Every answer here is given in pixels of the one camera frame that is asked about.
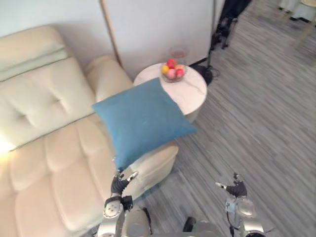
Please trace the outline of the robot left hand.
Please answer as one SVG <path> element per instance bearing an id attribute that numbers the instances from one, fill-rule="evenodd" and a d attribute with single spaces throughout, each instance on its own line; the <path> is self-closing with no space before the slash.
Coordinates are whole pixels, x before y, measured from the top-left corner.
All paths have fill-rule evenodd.
<path id="1" fill-rule="evenodd" d="M 111 183 L 111 197 L 117 197 L 122 195 L 128 184 L 139 175 L 139 172 L 134 171 L 127 178 L 125 178 L 125 169 L 122 167 L 117 167 L 116 157 L 113 158 L 113 162 L 116 165 L 116 172 Z"/>

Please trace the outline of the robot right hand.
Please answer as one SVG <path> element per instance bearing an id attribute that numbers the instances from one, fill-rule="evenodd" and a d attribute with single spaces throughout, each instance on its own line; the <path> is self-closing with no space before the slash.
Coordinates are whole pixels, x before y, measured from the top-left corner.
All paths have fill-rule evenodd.
<path id="1" fill-rule="evenodd" d="M 244 182 L 241 180 L 240 175 L 237 173 L 233 174 L 234 185 L 224 185 L 222 183 L 216 182 L 215 185 L 221 189 L 226 190 L 230 195 L 235 198 L 247 196 L 247 189 Z"/>

